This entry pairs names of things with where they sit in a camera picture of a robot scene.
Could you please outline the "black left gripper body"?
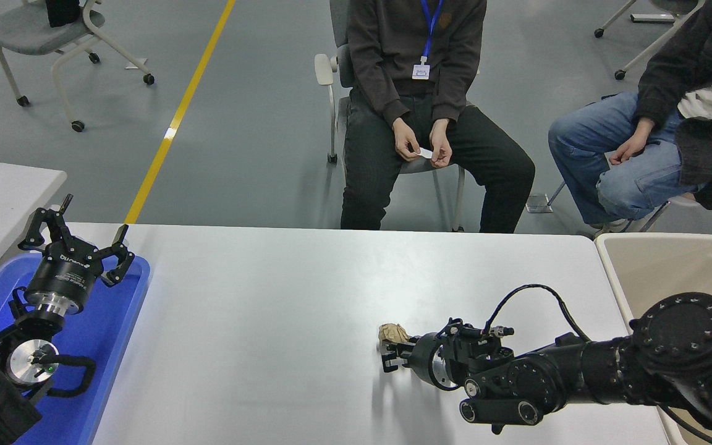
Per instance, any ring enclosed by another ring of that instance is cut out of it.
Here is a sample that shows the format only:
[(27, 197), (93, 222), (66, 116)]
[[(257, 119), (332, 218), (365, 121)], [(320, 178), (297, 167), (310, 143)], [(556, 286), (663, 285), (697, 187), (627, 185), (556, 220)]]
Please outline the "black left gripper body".
[(28, 303), (36, 306), (42, 296), (58, 295), (84, 307), (103, 271), (102, 260), (88, 259), (96, 249), (84, 240), (72, 240), (69, 247), (61, 240), (51, 242), (25, 291)]

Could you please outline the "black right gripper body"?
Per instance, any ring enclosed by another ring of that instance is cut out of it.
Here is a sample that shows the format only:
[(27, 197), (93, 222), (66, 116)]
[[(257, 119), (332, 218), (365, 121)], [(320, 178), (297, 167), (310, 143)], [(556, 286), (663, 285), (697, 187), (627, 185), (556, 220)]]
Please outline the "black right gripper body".
[(423, 382), (444, 387), (444, 359), (437, 333), (427, 333), (415, 342), (407, 364)]

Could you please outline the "person's left hand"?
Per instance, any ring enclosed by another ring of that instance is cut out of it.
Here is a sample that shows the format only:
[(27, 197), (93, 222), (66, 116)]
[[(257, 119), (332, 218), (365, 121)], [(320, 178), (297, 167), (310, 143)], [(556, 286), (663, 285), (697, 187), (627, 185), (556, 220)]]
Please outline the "person's left hand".
[(447, 139), (449, 119), (436, 119), (430, 132), (430, 146), (433, 152), (431, 164), (435, 169), (446, 168), (451, 163), (452, 147)]

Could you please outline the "person's right hand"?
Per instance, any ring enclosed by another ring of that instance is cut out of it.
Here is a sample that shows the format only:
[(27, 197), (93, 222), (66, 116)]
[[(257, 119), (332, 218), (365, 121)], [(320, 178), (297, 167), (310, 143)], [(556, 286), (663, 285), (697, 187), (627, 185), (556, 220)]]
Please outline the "person's right hand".
[(624, 143), (619, 145), (619, 148), (609, 157), (608, 162), (611, 166), (629, 161), (633, 156), (639, 155), (645, 147), (647, 139), (652, 130), (655, 128), (655, 122), (647, 117), (638, 119), (635, 131)]
[(415, 132), (403, 118), (398, 117), (392, 122), (392, 130), (396, 153), (408, 163), (419, 158), (420, 147)]

